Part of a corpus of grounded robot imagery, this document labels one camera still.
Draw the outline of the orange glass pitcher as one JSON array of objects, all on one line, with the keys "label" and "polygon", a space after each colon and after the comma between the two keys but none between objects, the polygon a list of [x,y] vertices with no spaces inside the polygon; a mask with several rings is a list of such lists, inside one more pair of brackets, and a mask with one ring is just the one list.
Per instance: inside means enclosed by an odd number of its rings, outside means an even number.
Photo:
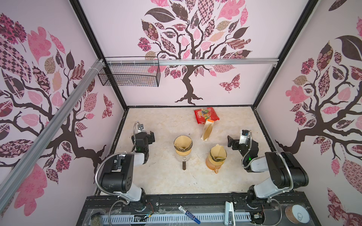
[{"label": "orange glass pitcher", "polygon": [[216,174],[219,172],[219,170],[221,169],[224,162],[225,162],[225,159],[218,162],[218,161],[214,161],[213,159],[206,158],[207,167],[210,170],[214,171]]}]

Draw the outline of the orange coffee filter pack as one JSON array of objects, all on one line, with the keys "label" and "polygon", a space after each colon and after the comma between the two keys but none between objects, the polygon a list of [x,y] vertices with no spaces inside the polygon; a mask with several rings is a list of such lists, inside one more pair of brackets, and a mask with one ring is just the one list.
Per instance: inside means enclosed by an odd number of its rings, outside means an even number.
[{"label": "orange coffee filter pack", "polygon": [[204,129],[203,129],[203,134],[201,136],[201,139],[203,141],[208,141],[208,139],[211,135],[211,132],[213,130],[214,123],[215,123],[215,121],[213,121],[213,120],[210,120],[210,119],[206,120]]}]

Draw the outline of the green glass dripper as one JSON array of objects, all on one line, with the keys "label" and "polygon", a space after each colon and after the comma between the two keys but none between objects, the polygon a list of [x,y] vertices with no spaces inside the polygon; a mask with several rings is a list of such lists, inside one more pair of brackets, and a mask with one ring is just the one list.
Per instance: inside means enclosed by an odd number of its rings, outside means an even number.
[{"label": "green glass dripper", "polygon": [[214,165],[222,165],[225,162],[226,157],[223,156],[214,157],[210,154],[207,159]]}]

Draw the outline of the clear glass carafe brown handle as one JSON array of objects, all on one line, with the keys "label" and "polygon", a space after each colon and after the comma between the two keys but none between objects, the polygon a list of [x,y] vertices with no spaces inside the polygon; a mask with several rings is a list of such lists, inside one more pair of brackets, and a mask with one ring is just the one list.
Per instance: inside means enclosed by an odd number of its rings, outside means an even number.
[{"label": "clear glass carafe brown handle", "polygon": [[186,170],[187,169],[187,161],[190,159],[190,154],[189,155],[185,155],[185,156],[181,156],[181,155],[176,155],[176,159],[182,163],[182,169]]}]

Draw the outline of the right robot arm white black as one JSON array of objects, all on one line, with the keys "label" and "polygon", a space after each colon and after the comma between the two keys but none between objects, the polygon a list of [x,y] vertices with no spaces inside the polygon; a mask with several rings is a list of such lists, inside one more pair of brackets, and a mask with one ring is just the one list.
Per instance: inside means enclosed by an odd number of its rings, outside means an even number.
[{"label": "right robot arm white black", "polygon": [[258,156],[258,143],[252,139],[251,131],[242,131],[239,139],[227,137],[227,146],[242,155],[242,167],[249,173],[268,172],[263,182],[252,185],[246,195],[246,203],[252,206],[260,199],[290,192],[309,184],[309,177],[295,156],[290,152],[266,152]]}]

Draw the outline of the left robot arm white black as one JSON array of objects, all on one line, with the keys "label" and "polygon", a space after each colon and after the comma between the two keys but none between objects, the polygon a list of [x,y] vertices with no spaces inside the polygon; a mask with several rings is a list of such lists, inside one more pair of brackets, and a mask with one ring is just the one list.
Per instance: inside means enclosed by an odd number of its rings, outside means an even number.
[{"label": "left robot arm white black", "polygon": [[155,136],[152,131],[139,132],[132,139],[134,147],[130,153],[115,153],[101,163],[95,174],[95,183],[105,194],[144,204],[145,191],[133,183],[133,171],[135,166],[147,163],[149,145],[155,142]]}]

